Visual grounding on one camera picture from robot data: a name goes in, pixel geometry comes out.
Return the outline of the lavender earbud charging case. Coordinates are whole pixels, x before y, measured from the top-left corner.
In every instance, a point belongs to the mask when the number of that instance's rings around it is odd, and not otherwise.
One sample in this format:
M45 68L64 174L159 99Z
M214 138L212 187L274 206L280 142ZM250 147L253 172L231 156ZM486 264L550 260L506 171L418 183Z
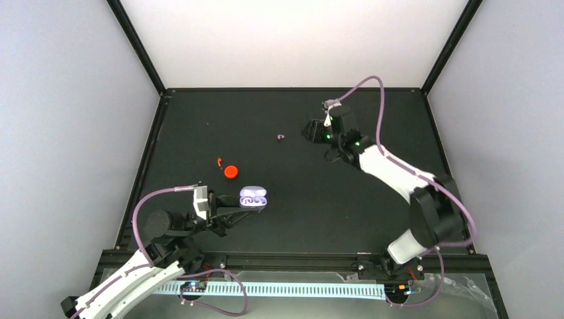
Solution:
M258 198L263 198L265 202L265 205L262 207L265 207L267 205L267 198L266 198L267 190L266 188L261 186L255 186L255 185L245 186L239 191L239 196L240 196L239 202L242 197L258 197ZM262 207L243 207L243 208L261 209Z

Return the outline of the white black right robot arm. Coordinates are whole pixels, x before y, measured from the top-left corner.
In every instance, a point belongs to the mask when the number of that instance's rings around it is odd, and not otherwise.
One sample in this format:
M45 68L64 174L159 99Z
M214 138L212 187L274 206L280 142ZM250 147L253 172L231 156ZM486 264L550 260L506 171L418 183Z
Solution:
M301 134L310 142L328 145L340 160L381 180L407 202L407 230L376 262L384 277L398 277L407 263L467 227L469 218L460 207L454 179L422 171L362 134L349 107L339 103L325 107L325 118L309 120Z

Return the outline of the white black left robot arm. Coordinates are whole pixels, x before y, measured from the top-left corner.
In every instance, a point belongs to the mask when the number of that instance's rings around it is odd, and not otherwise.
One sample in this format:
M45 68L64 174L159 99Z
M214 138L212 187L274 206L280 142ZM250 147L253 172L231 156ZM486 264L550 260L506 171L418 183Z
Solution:
M166 193L190 192L193 212L187 215L155 211L147 220L152 240L140 237L138 215L149 199ZM123 318L133 307L167 282L187 279L196 291L207 287L207 277L222 272L233 276L223 265L212 268L194 242L194 235L211 231L225 236L226 229L262 211L267 205L267 190L245 186L237 195L217 194L204 185L185 185L159 189L145 195L132 214L133 235L138 245L134 254L113 274L82 296L61 302L67 318Z

